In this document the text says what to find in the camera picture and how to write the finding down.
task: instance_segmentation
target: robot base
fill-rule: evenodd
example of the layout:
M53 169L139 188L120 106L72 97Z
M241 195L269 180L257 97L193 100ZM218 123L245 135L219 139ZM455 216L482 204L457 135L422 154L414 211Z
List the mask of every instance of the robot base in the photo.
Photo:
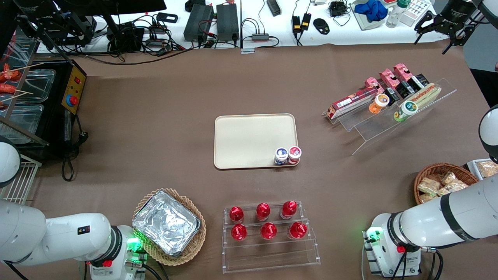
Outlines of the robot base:
M372 274L380 274L385 278L392 277L403 253L398 253L397 246L389 236L387 223L390 214L380 214L372 222L372 226L363 232L367 256L369 257L370 271ZM367 240L377 239L376 242L367 243ZM396 277L403 275L415 276L420 273L420 250L406 254L406 267L403 262L396 272Z
M133 229L129 226L118 226L123 236L120 252L113 260L110 267L96 268L90 265L90 278L92 280L139 280L144 279L144 269L125 266L127 260L143 261L144 255L130 252L127 247L128 239L134 238Z

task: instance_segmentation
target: white table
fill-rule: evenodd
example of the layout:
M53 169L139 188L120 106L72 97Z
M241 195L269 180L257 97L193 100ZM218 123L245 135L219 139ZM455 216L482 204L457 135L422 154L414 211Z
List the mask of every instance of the white table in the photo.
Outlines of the white table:
M222 4L225 0L206 0L206 3L209 4L212 1L213 6L216 12L216 5ZM240 13L240 1L236 0L237 9ZM261 21L266 27L266 33L269 33L270 36L274 36L279 38L280 44L278 46L295 46L296 40L291 31L291 16L292 11L294 10L294 0L279 0L282 14L277 15L275 17L272 16L267 4L266 0L242 0L243 7L243 19L246 17L252 17L258 20L258 12L263 5L263 1L265 2L265 7L261 11ZM185 41L183 37L183 31L185 29L185 24L187 23L188 17L190 13L185 11L184 5L186 0L166 0L167 9L162 11L166 13L172 13L178 15L178 21L176 23L166 23L168 29L172 32L173 39L180 45L189 48L192 43ZM300 0L297 3L297 9L295 15L300 17L303 16L306 8L308 7L308 0ZM351 12L351 19L345 26L338 26L333 19L329 16L327 10L328 4L310 6L309 12L312 14L311 23L308 31L304 32L301 37L301 43L305 46L311 45L323 45L323 44L334 44L334 45L357 45L357 44L393 44L393 43L413 43L416 40L415 31L413 27L409 27L400 23L396 28L388 28L383 24L382 26L362 31L356 21L355 16ZM121 22L132 21L142 15L144 13L138 14L126 14L121 15ZM313 20L316 18L324 19L329 27L330 33L327 35L321 35L316 28L313 26ZM102 29L106 23L100 17L95 17L98 22L97 30ZM118 23L118 17L113 16L113 19L116 23ZM336 18L339 23L343 23L346 21L346 17ZM137 26L147 26L147 24L143 21L138 21L136 23ZM217 33L216 24L211 26L210 32ZM243 36L250 36L254 32L254 26L250 23L244 24ZM144 38L148 38L148 32L146 32ZM446 39L447 36L431 32L423 35L420 43L425 42L434 42L442 39ZM107 49L107 43L109 41L105 36L101 36L99 38L94 39L89 45L82 48L84 52L104 52ZM265 46L265 45L273 45L276 41L263 42L263 43L254 43L250 39L246 39L244 41L244 48L254 48L257 46ZM217 48L231 48L233 46L225 44L218 44ZM44 45L40 45L38 49L38 53L47 53L48 50Z

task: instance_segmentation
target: red knob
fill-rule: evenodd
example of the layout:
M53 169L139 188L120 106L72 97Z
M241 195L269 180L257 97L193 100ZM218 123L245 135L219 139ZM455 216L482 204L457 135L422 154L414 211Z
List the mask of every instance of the red knob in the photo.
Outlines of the red knob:
M111 260L106 260L102 263L102 266L105 268L110 268L113 265L113 261Z
M79 100L78 100L78 98L77 98L76 96L71 96L71 97L69 97L69 103L70 103L71 105L73 105L73 106L74 106L74 105L78 104L78 102L79 102Z
M280 211L280 216L282 219L290 219L297 211L297 203L293 200L287 201L283 204L282 210Z
M232 207L230 210L230 219L234 223L243 223L244 222L244 211L239 206Z
M237 241L242 241L248 235L247 229L243 224L236 224L232 227L232 237Z
M270 215L270 206L266 203L261 203L256 207L256 219L265 221Z
M277 227L272 223L265 223L261 227L261 237L270 240L277 235Z
M305 224L295 222L289 227L288 236L292 239L301 239L306 235L307 231L308 227Z

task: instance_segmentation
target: control panel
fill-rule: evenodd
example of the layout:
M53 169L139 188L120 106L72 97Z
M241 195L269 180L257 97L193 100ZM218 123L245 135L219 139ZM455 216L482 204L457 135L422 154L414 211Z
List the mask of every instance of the control panel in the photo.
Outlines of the control panel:
M73 66L71 70L71 76L66 86L66 92L62 98L62 106L64 106L68 111L76 114L78 110L78 105L80 103L81 94L83 88L85 87L85 82L87 77L81 73L81 71Z

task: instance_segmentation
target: wooden skewer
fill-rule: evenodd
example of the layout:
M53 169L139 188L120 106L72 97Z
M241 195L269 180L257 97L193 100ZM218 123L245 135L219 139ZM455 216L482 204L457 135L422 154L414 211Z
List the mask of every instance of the wooden skewer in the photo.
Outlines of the wooden skewer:
M21 96L21 95L25 95L25 94L28 94L28 93L30 93L30 92L24 92L24 93L21 93L21 94L16 95L16 96L9 97L9 98L7 98L7 99L5 99L5 100L1 100L0 102L5 102L5 101L7 101L7 100L14 99L14 98L17 98L17 97L19 97L19 96Z
M33 66L38 66L38 65L42 65L42 64L43 64L43 62L42 63L38 63L38 64L33 64L33 65L25 66L25 67L21 67L21 68L17 68L17 69L10 69L8 71L2 71L2 72L0 72L0 74L7 73L9 71L21 70L21 69L25 69L25 68L29 68L29 67L33 67Z
M27 91L24 91L24 90L15 90L15 91L19 91L19 92L24 92L24 93L28 93L28 94L33 94L32 92L27 92Z

